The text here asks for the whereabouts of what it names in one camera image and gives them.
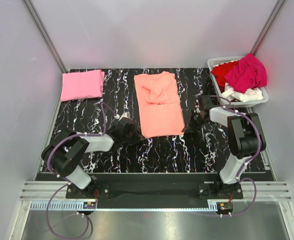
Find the salmon orange t shirt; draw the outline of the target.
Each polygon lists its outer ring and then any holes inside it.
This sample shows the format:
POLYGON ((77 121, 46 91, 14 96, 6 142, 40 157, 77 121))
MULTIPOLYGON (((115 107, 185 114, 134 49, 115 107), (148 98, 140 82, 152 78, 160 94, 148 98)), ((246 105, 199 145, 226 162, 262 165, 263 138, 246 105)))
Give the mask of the salmon orange t shirt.
POLYGON ((175 74, 134 76, 142 135, 145 138, 177 136, 185 127, 175 74))

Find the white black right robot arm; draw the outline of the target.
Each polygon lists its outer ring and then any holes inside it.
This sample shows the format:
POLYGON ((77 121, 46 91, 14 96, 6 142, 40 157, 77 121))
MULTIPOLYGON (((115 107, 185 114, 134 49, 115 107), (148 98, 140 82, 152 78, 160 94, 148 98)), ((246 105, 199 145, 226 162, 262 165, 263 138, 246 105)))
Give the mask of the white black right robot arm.
POLYGON ((205 123, 218 123, 227 128, 230 155, 213 184, 198 190, 200 198, 226 199, 241 193, 241 175, 248 164, 265 150, 266 140, 258 114, 231 109, 230 101, 226 105, 214 104, 214 98, 224 99, 216 95, 203 95, 198 99, 198 107, 191 112, 182 132, 195 133, 205 123))

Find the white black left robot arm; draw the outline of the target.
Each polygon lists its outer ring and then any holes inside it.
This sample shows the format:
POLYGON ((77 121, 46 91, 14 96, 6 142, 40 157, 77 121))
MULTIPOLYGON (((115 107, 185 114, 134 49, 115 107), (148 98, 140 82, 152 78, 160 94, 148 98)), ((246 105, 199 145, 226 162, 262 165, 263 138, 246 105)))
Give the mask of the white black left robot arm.
POLYGON ((41 158, 47 168, 66 179, 84 198, 97 194, 96 178, 80 167, 83 155, 92 152, 109 152, 114 147, 136 145, 144 140, 140 129, 129 117, 121 117, 103 133, 81 133, 69 128, 42 151, 41 158))

